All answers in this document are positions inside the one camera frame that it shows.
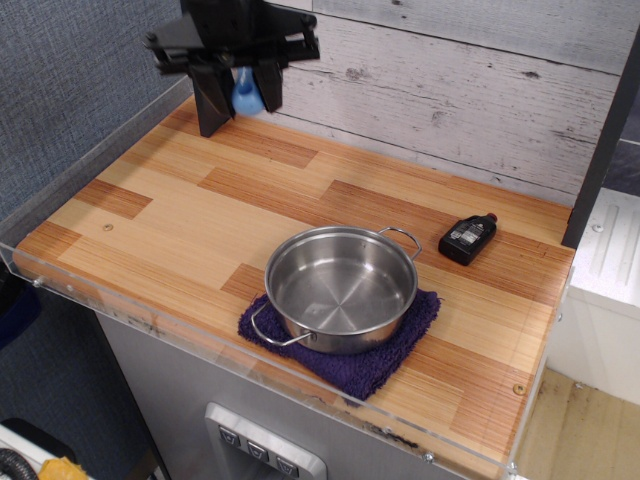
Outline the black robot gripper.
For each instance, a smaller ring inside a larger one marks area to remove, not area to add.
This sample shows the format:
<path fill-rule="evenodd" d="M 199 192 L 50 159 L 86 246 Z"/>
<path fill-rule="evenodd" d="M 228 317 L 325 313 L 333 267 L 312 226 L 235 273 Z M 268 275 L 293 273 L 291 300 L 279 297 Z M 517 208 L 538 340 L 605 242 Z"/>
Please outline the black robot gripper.
<path fill-rule="evenodd" d="M 283 105 L 281 69 L 320 58 L 317 19 L 303 10 L 267 1 L 183 1 L 181 8 L 179 19 L 145 35 L 144 46 L 162 73 L 189 70 L 200 122 L 235 117 L 227 68 L 254 67 L 265 109 L 274 113 Z"/>

